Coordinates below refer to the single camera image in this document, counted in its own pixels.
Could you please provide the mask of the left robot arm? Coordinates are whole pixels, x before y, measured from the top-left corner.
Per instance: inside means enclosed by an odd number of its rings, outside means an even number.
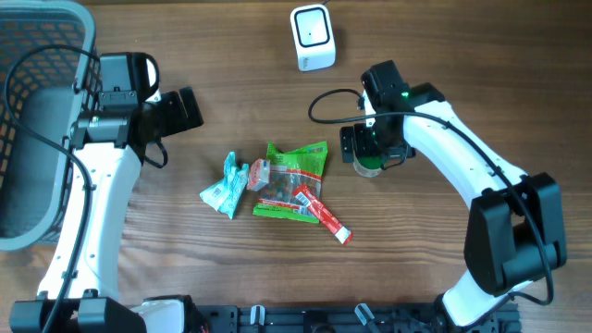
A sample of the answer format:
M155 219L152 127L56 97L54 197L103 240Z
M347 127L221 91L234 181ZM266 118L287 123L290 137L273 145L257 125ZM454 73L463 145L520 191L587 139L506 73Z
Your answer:
M35 300L14 302L14 332L205 332L207 323L188 295L118 302L117 262L125 215L147 145L181 131L177 92L159 92L151 55L98 57L103 87L98 110L82 112L69 147L32 137L64 154L72 179L55 256Z

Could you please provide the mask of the green snack bag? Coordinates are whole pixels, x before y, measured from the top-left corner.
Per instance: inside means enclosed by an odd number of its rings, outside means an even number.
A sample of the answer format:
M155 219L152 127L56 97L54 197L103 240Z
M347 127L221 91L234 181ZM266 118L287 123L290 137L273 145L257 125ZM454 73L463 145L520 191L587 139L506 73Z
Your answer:
M280 152L270 142L266 152L266 159L270 162L269 183L260 190L253 214L318 224L319 220L295 198L293 192L304 184L315 196L320 195L327 155L326 142L309 144L286 153Z

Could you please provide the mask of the red stick sachet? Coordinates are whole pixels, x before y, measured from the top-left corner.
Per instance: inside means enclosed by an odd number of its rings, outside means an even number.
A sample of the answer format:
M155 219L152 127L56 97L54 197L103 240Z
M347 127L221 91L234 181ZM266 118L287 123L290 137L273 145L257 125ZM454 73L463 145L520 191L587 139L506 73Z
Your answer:
M351 241L352 232L327 209L306 184L296 188L292 194L342 245L347 245Z

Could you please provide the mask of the teal snack packet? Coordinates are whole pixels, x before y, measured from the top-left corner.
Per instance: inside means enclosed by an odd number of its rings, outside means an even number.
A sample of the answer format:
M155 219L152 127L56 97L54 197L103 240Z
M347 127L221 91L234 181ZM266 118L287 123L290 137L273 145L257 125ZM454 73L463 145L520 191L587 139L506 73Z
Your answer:
M217 212L233 219L248 183L249 165L238 166L236 154L230 152L223 168L224 178L202 191L200 198Z

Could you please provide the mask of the green lid spice jar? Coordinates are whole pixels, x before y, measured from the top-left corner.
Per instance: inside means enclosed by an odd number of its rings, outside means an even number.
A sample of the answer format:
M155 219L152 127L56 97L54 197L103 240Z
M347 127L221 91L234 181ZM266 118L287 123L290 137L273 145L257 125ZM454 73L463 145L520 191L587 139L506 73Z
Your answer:
M379 156L354 157L354 170L362 177L374 178L382 171L382 162Z

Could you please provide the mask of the small red white packet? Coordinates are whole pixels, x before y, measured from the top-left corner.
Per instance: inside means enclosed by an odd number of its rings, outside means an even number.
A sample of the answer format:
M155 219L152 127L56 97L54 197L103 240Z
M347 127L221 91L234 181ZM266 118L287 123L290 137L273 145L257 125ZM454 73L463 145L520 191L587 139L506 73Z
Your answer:
M247 189L249 191L260 191L270 180L270 161L257 159L250 168Z

